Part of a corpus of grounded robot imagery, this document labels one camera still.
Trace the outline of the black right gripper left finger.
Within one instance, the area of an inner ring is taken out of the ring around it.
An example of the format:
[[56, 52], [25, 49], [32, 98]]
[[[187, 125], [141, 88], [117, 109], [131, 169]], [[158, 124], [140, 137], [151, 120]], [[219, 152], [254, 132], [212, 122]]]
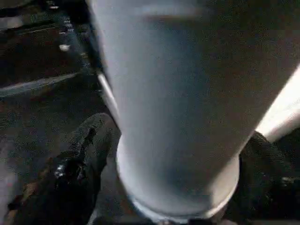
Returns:
[[94, 211], [101, 174], [120, 131], [96, 113], [72, 132], [67, 147], [9, 204], [11, 225], [85, 225]]

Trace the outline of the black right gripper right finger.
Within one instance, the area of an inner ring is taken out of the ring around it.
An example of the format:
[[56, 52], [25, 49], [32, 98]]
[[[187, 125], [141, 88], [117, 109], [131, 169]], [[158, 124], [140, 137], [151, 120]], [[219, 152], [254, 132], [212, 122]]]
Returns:
[[254, 132], [239, 160], [239, 182], [224, 218], [237, 224], [255, 220], [298, 221], [300, 173], [283, 151]]

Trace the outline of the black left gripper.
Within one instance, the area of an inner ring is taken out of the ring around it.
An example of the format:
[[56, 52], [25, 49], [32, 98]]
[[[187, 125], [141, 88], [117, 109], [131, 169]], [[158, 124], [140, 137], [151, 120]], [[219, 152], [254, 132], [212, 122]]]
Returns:
[[103, 72], [103, 65], [87, 1], [43, 0], [42, 3], [59, 26], [60, 49], [72, 55], [83, 75], [97, 77]]

